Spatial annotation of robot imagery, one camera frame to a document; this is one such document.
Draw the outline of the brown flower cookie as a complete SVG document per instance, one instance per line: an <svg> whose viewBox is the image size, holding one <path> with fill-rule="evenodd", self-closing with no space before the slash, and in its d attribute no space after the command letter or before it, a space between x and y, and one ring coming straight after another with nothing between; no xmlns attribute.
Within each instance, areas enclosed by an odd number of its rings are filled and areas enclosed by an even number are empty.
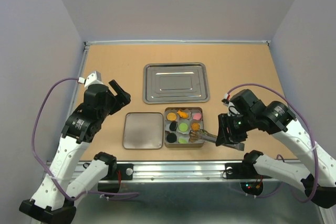
<svg viewBox="0 0 336 224"><path fill-rule="evenodd" d="M201 125L198 122L191 123L191 130L192 131L199 131L201 129Z"/></svg>

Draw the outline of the square cookie tin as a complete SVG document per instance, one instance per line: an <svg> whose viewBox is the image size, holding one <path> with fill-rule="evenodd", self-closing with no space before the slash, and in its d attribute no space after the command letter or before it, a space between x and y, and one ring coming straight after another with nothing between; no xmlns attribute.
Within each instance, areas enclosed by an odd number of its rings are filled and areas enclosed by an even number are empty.
<svg viewBox="0 0 336 224"><path fill-rule="evenodd" d="M179 115L177 114L178 110L182 110L185 111L189 114L189 118L188 119L182 119L179 117ZM174 112L177 116L176 122L178 123L178 126L180 123L187 123L188 124L188 131L187 132L181 132L179 130L179 127L177 127L177 130L175 132L172 132L169 130L169 125L172 121L167 120L166 115L170 112ZM202 114L202 119L200 121L198 120L193 120L193 115L197 112L200 112ZM204 118L203 118L203 110L200 107L170 107L170 108L166 108L164 111L164 144L167 148L201 148L205 141L196 141L194 143L190 143L189 139L189 133L191 131L191 123L193 122L198 122L201 125L201 129L204 129ZM168 143L166 141L166 136L169 133L175 133L177 135L177 141L175 143ZM179 137L185 137L188 139L188 144L179 144L178 143L178 139Z"/></svg>

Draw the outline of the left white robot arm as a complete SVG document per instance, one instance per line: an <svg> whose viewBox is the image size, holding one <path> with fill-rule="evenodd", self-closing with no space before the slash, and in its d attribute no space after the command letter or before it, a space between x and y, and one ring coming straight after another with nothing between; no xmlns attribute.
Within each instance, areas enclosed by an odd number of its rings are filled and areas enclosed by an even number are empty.
<svg viewBox="0 0 336 224"><path fill-rule="evenodd" d="M102 178L118 175L117 159L105 152L96 154L88 168L72 180L77 164L101 130L106 117L131 102L131 96L115 80L104 85L99 78L78 78L86 90L83 102L66 120L56 155L50 166L34 153L46 175L30 199L23 200L19 211L41 223L71 223L76 205L83 197L94 194L92 188Z"/></svg>

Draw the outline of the orange round cookie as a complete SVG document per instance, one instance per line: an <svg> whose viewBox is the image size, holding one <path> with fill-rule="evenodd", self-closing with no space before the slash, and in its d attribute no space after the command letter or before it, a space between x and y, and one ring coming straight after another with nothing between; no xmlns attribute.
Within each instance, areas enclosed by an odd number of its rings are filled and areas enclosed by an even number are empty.
<svg viewBox="0 0 336 224"><path fill-rule="evenodd" d="M190 134L190 139L189 139L189 142L190 143L194 143L198 140L198 136L195 135L195 134Z"/></svg>

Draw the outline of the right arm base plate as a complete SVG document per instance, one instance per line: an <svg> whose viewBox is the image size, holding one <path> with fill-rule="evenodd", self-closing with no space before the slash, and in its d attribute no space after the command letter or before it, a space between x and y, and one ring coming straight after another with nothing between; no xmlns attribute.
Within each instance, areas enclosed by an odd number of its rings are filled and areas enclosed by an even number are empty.
<svg viewBox="0 0 336 224"><path fill-rule="evenodd" d="M226 163L224 169L224 178L226 179L257 179L261 178L254 167L239 163Z"/></svg>

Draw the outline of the black round cookie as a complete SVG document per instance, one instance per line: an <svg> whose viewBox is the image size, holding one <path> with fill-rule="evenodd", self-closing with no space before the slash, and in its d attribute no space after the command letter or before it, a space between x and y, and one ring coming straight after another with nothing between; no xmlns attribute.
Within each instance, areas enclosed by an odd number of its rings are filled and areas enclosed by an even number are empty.
<svg viewBox="0 0 336 224"><path fill-rule="evenodd" d="M177 141L177 135L175 133L169 133L166 136L166 141L168 143L175 143Z"/></svg>

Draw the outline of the square tin lid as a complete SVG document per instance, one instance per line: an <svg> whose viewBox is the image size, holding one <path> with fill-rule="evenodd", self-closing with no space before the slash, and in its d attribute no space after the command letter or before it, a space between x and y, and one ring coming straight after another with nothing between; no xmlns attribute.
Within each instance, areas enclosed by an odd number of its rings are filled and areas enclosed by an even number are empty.
<svg viewBox="0 0 336 224"><path fill-rule="evenodd" d="M163 146L163 115L132 112L125 117L123 147L127 150L157 150Z"/></svg>

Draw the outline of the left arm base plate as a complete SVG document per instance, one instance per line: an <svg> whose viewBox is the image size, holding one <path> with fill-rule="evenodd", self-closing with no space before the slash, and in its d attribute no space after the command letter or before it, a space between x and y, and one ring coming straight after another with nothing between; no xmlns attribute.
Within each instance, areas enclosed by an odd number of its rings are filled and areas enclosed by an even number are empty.
<svg viewBox="0 0 336 224"><path fill-rule="evenodd" d="M117 163L115 171L110 175L110 180L132 180L134 165L132 163Z"/></svg>

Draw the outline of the green round cookie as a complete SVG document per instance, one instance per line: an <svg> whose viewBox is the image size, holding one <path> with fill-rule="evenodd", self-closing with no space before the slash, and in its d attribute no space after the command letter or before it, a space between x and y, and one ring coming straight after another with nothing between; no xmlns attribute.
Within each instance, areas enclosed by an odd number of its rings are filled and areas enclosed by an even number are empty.
<svg viewBox="0 0 336 224"><path fill-rule="evenodd" d="M178 143L179 144L188 144L188 139L185 137L179 137L178 138Z"/></svg>
<svg viewBox="0 0 336 224"><path fill-rule="evenodd" d="M188 124L187 123L180 123L178 129L181 132L187 132L188 131Z"/></svg>

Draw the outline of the metal tongs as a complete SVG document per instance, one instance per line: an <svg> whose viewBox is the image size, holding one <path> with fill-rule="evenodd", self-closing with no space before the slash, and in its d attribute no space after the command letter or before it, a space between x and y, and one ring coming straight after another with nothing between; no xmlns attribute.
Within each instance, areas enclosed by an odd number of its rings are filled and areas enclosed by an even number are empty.
<svg viewBox="0 0 336 224"><path fill-rule="evenodd" d="M206 130L199 130L199 131L190 131L190 134L195 134L198 136L198 141L207 141L210 143L214 143L216 146L225 146L229 148L233 148L238 151L244 151L245 150L245 144L244 143L217 143L217 136L214 134L211 134L207 132Z"/></svg>

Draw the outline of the silver metal tray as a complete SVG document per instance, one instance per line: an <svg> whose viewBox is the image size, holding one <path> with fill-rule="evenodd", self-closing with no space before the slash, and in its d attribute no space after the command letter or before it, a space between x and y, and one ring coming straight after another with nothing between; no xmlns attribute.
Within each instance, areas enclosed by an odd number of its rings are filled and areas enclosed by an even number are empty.
<svg viewBox="0 0 336 224"><path fill-rule="evenodd" d="M206 67L201 62L148 64L143 69L142 97L146 104L207 102Z"/></svg>

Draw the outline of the pink round cookie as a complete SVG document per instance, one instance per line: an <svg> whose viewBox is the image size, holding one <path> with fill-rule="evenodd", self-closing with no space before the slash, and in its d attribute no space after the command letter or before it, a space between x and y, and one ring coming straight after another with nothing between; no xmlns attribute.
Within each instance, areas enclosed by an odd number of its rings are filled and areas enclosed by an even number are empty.
<svg viewBox="0 0 336 224"><path fill-rule="evenodd" d="M197 112L193 115L193 120L200 121L202 119L202 114L200 112Z"/></svg>

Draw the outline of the black sandwich cookie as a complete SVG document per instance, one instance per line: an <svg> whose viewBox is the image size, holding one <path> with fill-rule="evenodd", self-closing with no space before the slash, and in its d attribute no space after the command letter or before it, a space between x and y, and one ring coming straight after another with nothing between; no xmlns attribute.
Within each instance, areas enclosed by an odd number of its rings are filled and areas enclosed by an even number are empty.
<svg viewBox="0 0 336 224"><path fill-rule="evenodd" d="M169 130L175 132L177 130L178 123L176 121L172 121L169 125Z"/></svg>

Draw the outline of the orange fish cookie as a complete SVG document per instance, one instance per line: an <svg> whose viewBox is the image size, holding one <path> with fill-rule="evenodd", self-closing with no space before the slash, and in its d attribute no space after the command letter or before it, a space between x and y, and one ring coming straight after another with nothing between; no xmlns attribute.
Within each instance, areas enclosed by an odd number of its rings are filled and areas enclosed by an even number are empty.
<svg viewBox="0 0 336 224"><path fill-rule="evenodd" d="M189 114L185 111L182 110L178 110L177 114L179 115L180 118L182 119L188 119L189 118Z"/></svg>

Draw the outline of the orange waffle cookie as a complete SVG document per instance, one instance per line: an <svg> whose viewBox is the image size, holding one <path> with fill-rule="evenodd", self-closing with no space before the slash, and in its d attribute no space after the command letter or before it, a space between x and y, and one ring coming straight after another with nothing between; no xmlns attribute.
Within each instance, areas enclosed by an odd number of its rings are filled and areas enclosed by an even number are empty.
<svg viewBox="0 0 336 224"><path fill-rule="evenodd" d="M176 121L177 116L174 112L170 112L166 115L167 120L169 121Z"/></svg>

